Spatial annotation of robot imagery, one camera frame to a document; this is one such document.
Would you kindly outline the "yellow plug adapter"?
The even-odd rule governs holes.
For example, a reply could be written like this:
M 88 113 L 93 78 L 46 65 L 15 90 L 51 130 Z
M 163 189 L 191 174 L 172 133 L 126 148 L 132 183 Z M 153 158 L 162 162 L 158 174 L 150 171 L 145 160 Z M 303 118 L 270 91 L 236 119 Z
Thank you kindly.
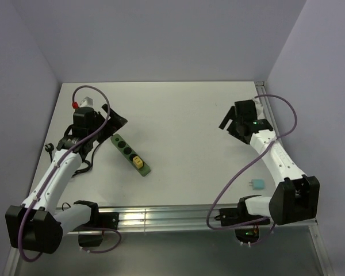
M 139 157 L 139 156 L 135 156 L 133 159 L 132 159 L 132 162 L 134 164 L 134 166 L 139 170 L 141 168 L 143 168 L 144 166 L 144 162 L 143 160 Z

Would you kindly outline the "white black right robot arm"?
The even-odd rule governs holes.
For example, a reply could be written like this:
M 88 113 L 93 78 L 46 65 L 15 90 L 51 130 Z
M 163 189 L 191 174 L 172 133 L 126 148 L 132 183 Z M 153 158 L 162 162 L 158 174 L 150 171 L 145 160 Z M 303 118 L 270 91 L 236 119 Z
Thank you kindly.
M 220 129 L 250 145 L 269 170 L 275 191 L 272 196 L 249 195 L 240 198 L 235 208 L 220 209 L 216 220 L 222 227 L 231 225 L 285 225 L 314 219 L 317 215 L 320 183 L 307 176 L 278 141 L 273 126 L 259 119 L 256 101 L 237 101 L 220 124 Z

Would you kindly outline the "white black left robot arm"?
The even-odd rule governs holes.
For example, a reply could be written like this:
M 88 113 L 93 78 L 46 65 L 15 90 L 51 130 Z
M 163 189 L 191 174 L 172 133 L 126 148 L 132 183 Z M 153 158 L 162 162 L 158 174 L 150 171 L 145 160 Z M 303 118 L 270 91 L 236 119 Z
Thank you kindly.
M 40 183 L 21 205 L 10 206 L 6 211 L 10 244 L 20 252 L 52 254 L 69 232 L 103 227 L 95 202 L 78 200 L 67 210 L 56 212 L 66 186 L 93 149 L 94 142 L 105 141 L 128 122 L 107 105 L 102 108 L 107 118 L 89 106 L 75 109 L 73 123 L 59 140 Z

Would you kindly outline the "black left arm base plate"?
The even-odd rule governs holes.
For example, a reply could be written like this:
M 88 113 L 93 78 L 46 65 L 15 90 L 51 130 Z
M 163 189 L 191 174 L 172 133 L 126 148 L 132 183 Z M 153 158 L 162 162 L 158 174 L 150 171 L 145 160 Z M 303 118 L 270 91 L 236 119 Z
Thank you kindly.
M 117 230 L 119 222 L 119 212 L 101 212 L 92 215 L 88 223 L 79 227 L 81 230 L 91 229 L 114 229 Z

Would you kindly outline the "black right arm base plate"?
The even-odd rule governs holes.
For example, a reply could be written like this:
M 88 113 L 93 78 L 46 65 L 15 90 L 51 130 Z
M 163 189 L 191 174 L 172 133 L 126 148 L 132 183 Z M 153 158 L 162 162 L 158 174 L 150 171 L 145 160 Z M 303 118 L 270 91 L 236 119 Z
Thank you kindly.
M 214 217 L 222 227 L 269 225 L 270 219 L 260 215 L 251 215 L 246 208 L 221 208 L 219 214 Z

